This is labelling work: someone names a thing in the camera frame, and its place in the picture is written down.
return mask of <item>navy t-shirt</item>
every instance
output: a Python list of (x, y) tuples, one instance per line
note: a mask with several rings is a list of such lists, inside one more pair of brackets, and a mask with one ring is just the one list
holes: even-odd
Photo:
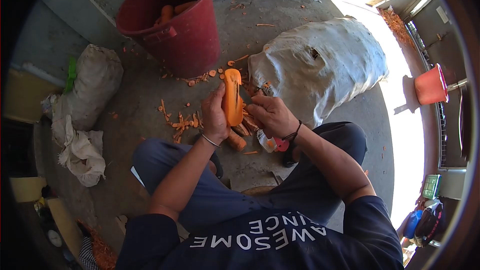
[(129, 220), (117, 270), (403, 269), (399, 238), (377, 196), (345, 208), (343, 233), (292, 209), (262, 209), (191, 233), (160, 214)]

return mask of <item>blue pants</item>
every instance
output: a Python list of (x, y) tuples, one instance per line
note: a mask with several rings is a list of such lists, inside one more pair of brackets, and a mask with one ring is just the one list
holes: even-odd
[[(362, 165), (367, 139), (358, 125), (326, 123), (313, 131)], [(159, 138), (147, 139), (136, 148), (133, 165), (150, 195), (190, 148), (191, 145), (173, 144)], [(206, 166), (178, 222), (187, 231), (195, 232), (259, 209), (292, 208), (326, 225), (340, 202), (322, 173), (302, 153), (298, 165), (285, 181), (259, 197), (226, 188)]]

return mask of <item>forearm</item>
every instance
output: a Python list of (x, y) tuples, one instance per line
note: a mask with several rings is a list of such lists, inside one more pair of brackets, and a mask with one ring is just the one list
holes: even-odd
[(177, 221), (185, 208), (215, 147), (203, 137), (173, 167), (153, 193), (148, 213), (165, 214)]
[(323, 174), (333, 191), (345, 202), (375, 195), (362, 167), (348, 153), (302, 125), (295, 143)]

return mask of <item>orange bucket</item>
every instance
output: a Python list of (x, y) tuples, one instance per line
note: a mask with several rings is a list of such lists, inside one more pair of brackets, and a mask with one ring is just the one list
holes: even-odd
[(439, 64), (414, 79), (413, 84), (421, 105), (448, 102), (447, 83)]

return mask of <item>green crate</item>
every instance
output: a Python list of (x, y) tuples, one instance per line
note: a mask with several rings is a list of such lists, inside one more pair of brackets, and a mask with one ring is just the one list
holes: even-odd
[(425, 177), (423, 183), (423, 189), (421, 195), (428, 199), (435, 199), (438, 197), (438, 188), (440, 187), (440, 181), (442, 176), (440, 174), (430, 174)]

